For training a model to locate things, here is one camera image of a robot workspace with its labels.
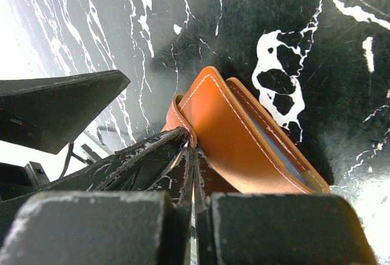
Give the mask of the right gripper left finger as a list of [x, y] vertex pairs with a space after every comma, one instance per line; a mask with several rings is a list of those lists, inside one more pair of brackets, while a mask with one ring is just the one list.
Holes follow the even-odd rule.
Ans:
[[41, 192], [19, 209], [2, 264], [189, 264], [193, 151], [147, 191]]

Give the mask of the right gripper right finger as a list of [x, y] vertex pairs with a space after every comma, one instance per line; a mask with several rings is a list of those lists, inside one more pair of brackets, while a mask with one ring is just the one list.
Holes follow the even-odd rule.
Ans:
[[199, 264], [375, 264], [355, 210], [323, 194], [242, 194], [194, 151]]

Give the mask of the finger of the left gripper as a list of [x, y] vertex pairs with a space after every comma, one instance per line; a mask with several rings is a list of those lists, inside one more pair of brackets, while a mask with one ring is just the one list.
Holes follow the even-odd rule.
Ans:
[[50, 154], [73, 142], [130, 83], [119, 70], [1, 81], [1, 140]]
[[148, 189], [172, 165], [190, 133], [183, 127], [140, 141], [40, 191], [136, 191]]

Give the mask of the brown leather card holder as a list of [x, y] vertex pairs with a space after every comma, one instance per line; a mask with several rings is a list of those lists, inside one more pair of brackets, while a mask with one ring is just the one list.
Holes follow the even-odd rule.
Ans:
[[208, 66], [176, 94], [164, 130], [183, 127], [211, 167], [242, 193], [324, 193], [328, 183], [235, 77]]

